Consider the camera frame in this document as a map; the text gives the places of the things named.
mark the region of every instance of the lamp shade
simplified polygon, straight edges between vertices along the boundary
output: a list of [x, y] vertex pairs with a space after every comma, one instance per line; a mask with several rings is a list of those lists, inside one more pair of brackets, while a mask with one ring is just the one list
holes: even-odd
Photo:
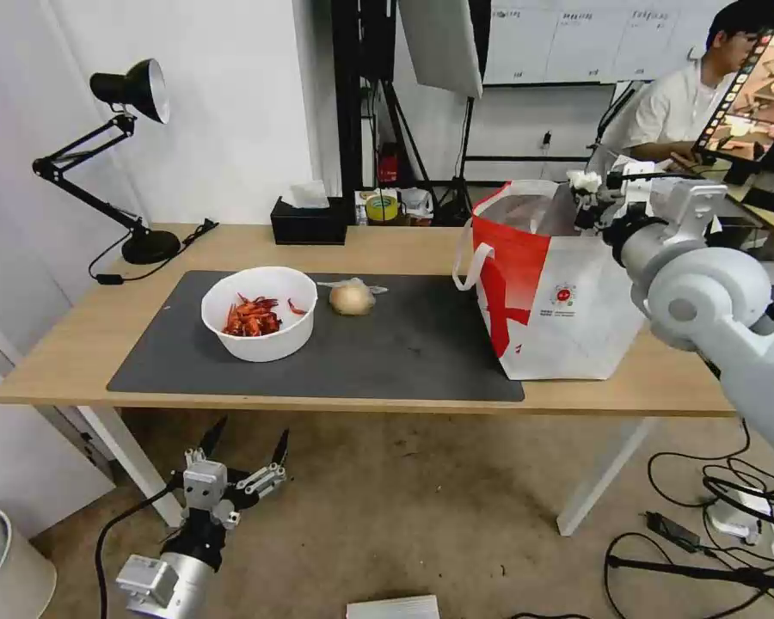
[[95, 73], [89, 87], [99, 100], [112, 105], [131, 105], [159, 123], [169, 122], [169, 98], [161, 65], [154, 58], [141, 60], [125, 75]]

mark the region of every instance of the bag handle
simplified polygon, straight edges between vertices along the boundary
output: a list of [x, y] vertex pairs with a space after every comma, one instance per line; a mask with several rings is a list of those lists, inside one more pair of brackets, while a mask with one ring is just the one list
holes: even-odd
[[470, 266], [467, 269], [467, 276], [464, 278], [464, 282], [458, 277], [459, 268], [462, 266], [462, 253], [464, 248], [464, 241], [467, 240], [467, 235], [470, 232], [471, 220], [468, 219], [462, 228], [462, 234], [458, 238], [458, 245], [456, 246], [456, 259], [453, 261], [453, 283], [456, 287], [464, 292], [470, 290], [479, 281], [479, 277], [482, 275], [482, 267], [484, 267], [484, 261], [488, 256], [493, 256], [493, 248], [487, 243], [481, 243], [476, 248], [476, 252], [473, 254], [473, 258], [470, 260]]

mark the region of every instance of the red and white bag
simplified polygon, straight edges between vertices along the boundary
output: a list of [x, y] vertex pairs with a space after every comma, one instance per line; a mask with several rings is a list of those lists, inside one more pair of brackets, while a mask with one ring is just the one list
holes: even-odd
[[[453, 281], [462, 291], [476, 286], [496, 356], [511, 379], [603, 380], [628, 352], [644, 316], [630, 300], [628, 275], [598, 236], [532, 233], [557, 188], [512, 181], [476, 204]], [[462, 281], [471, 225], [474, 254]]]

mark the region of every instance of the lamp arm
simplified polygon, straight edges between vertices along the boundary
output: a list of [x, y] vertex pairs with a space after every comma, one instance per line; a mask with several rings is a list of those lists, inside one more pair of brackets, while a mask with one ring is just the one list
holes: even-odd
[[[121, 130], [121, 134], [108, 140], [105, 144], [101, 144], [94, 149], [81, 151], [78, 153], [71, 153], [77, 146], [88, 142], [90, 139], [104, 133], [105, 131], [117, 127]], [[118, 224], [124, 228], [131, 230], [133, 234], [144, 232], [146, 230], [143, 225], [142, 218], [129, 217], [123, 211], [119, 210], [115, 206], [104, 202], [103, 200], [96, 198], [94, 195], [78, 187], [73, 182], [65, 179], [65, 173], [80, 165], [84, 161], [91, 159], [93, 156], [102, 153], [104, 150], [115, 146], [117, 143], [122, 142], [125, 139], [130, 138], [135, 132], [135, 117], [127, 113], [120, 113], [112, 118], [108, 123], [98, 127], [92, 132], [87, 133], [82, 138], [79, 138], [67, 144], [62, 149], [53, 152], [51, 155], [35, 159], [32, 164], [32, 170], [40, 178], [51, 182], [53, 185], [57, 185], [67, 193], [73, 195], [75, 198], [85, 202], [92, 208], [100, 211], [108, 218], [114, 219]]]

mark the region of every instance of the lamp base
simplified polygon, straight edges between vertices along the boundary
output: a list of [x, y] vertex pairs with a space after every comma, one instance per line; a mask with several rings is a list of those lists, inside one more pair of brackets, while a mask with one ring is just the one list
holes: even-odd
[[181, 251], [181, 241], [166, 230], [138, 230], [120, 252], [130, 264], [155, 264]]

